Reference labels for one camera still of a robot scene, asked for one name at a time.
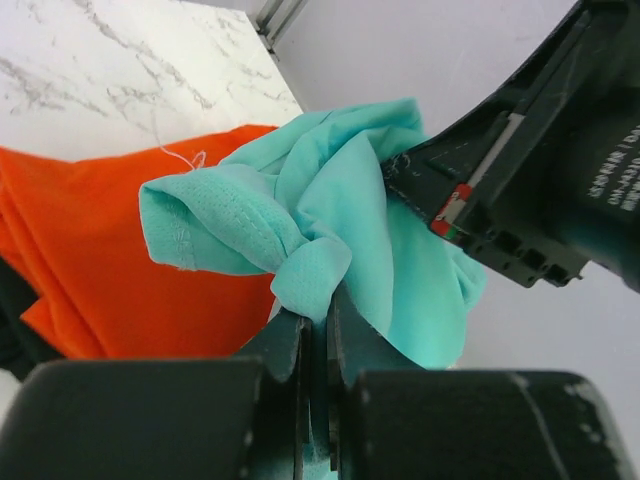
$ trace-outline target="white thread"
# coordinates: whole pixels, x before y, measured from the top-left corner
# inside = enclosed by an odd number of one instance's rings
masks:
[[[156,124],[156,116],[155,113],[153,115],[151,115],[151,127],[153,130],[153,136],[156,139],[156,142],[158,142],[158,146],[160,147],[160,150],[162,150],[164,153],[166,153],[167,155],[171,155],[172,157],[178,158],[180,160],[182,160],[184,163],[186,163],[187,165],[189,165],[189,168],[191,170],[196,170],[197,168],[202,168],[204,167],[204,162],[207,161],[207,152],[205,152],[204,150],[200,150],[195,157],[193,157],[192,161],[187,160],[185,157],[183,157],[182,155],[176,153],[176,152],[172,152],[171,150],[165,148],[162,145],[162,142],[160,141],[160,137],[158,136],[158,125]]]

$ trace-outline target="cylindrical black motor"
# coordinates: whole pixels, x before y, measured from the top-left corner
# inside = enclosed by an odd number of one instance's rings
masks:
[[[584,112],[547,184],[548,233],[640,292],[640,87],[614,89]]]

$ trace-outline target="black device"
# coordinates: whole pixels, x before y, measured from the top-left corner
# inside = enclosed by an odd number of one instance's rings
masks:
[[[389,190],[522,285],[594,260],[640,290],[639,47],[640,0],[577,3],[498,92],[385,162]],[[228,360],[40,367],[0,478],[301,480],[311,425],[341,480],[636,478],[586,379],[425,371],[344,285],[326,324],[282,311]]]
[[[524,286],[593,260],[640,291],[640,1],[578,2],[475,110],[383,165],[431,230]]]

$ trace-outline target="cloth fold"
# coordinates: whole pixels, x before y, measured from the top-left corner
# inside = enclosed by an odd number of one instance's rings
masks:
[[[448,367],[484,272],[387,198],[379,167],[425,140],[412,99],[301,115],[215,168],[145,183],[150,256],[188,270],[274,272],[281,304],[316,322],[344,278],[403,354]]]
[[[22,319],[70,358],[235,353],[267,322],[272,276],[152,262],[138,190],[202,161],[216,165],[272,130],[245,126],[164,150],[78,163],[0,148],[0,255],[38,296]]]

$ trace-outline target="gray floor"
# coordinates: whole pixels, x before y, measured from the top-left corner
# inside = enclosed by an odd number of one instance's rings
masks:
[[[303,106],[407,95],[430,133],[493,91],[572,0],[311,0],[276,44]],[[606,396],[640,466],[640,296],[598,267],[566,289],[491,275],[469,320],[466,367],[564,369]]]

